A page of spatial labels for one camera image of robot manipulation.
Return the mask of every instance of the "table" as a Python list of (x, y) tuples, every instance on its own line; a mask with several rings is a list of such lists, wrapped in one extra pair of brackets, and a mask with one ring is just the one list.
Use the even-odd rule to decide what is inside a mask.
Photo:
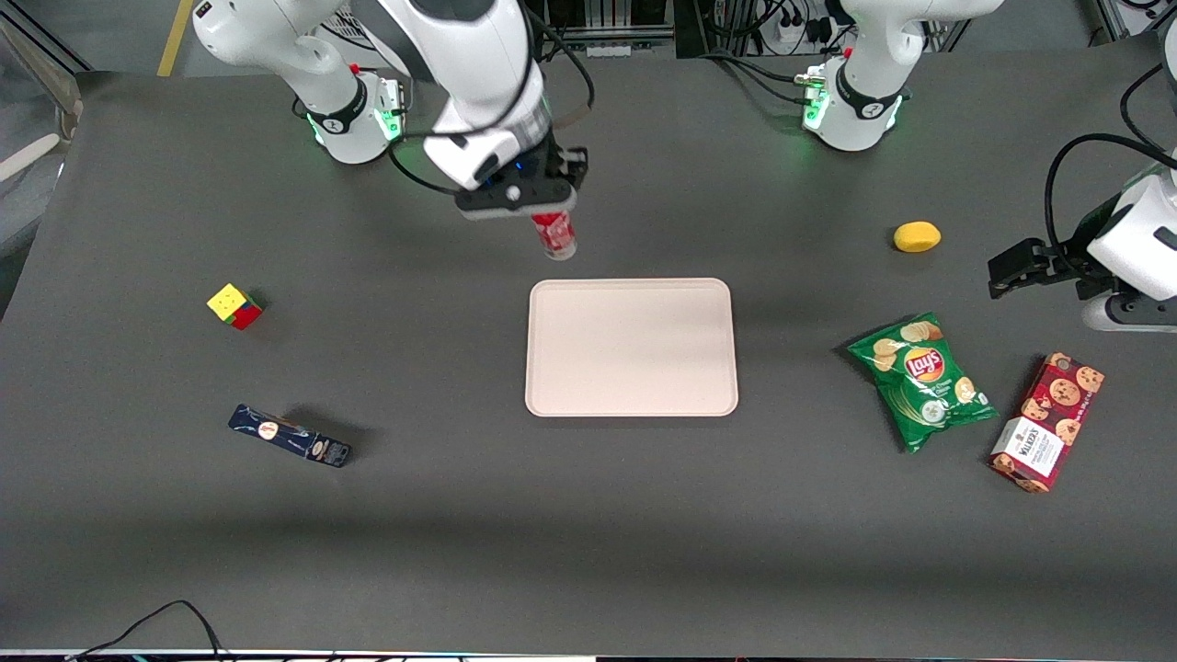
[[(527, 221), (332, 163), (277, 79), (87, 75), (0, 325), (0, 641), (85, 647), (185, 597), (235, 649), (1173, 658), (1177, 345), (1086, 330), (1069, 286), (985, 287), (1042, 233), (1057, 148), (1122, 132), (1156, 59), (1139, 39), (927, 57), (860, 154), (714, 64), (593, 62), (598, 107), (560, 135), (592, 161), (563, 264)], [(548, 74), (557, 112), (579, 102), (571, 67)], [(1177, 138), (1163, 85), (1133, 110)], [(1142, 165), (1084, 147), (1060, 231)], [(913, 218), (943, 245), (890, 250)], [(672, 276), (732, 290), (732, 416), (527, 412), (532, 285)], [(226, 282), (270, 302), (247, 332), (205, 307)], [(1056, 492), (984, 466), (1000, 421), (899, 451), (839, 347), (925, 310), (1003, 411), (1044, 352), (1108, 372)], [(231, 432), (239, 402), (354, 464)], [(173, 615), (128, 643), (201, 637)]]

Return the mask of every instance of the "rubik's cube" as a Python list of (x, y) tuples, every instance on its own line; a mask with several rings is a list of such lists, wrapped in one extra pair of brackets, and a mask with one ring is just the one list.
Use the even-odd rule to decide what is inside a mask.
[(221, 287), (220, 292), (208, 299), (208, 307), (221, 318), (221, 322), (233, 329), (245, 329), (261, 316), (261, 306), (248, 294), (238, 290), (232, 283)]

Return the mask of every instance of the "plastic tray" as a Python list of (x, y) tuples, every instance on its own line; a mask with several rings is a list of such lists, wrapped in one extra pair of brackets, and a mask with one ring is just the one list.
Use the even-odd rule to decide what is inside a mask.
[(731, 291), (714, 278), (540, 282), (525, 400), (544, 417), (731, 413)]

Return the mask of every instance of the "green led light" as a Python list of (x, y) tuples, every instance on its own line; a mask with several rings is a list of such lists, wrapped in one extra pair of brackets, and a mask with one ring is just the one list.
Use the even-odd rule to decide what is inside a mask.
[(823, 90), (817, 99), (810, 101), (810, 110), (805, 112), (805, 127), (811, 131), (817, 131), (822, 126), (822, 120), (825, 119), (825, 110), (830, 107), (830, 93)]
[(380, 131), (384, 132), (385, 139), (392, 143), (400, 135), (400, 125), (397, 124), (397, 115), (391, 111), (374, 111), (377, 112), (377, 124), (380, 125)]
[(310, 113), (306, 115), (306, 121), (310, 123), (311, 131), (314, 131), (314, 141), (322, 145), (322, 135), (319, 135), (319, 127), (314, 124), (314, 120), (311, 119)]
[(892, 126), (895, 126), (895, 118), (899, 117), (899, 106), (902, 104), (903, 104), (903, 97), (899, 97), (895, 100), (895, 110), (891, 111), (891, 119), (886, 120), (886, 128), (884, 128), (883, 131), (889, 131)]

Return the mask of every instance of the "lay's logo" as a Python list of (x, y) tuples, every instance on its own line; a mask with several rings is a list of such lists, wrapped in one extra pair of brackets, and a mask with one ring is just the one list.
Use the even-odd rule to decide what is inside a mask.
[(935, 382), (944, 375), (944, 357), (931, 347), (919, 347), (907, 352), (903, 366), (920, 382)]

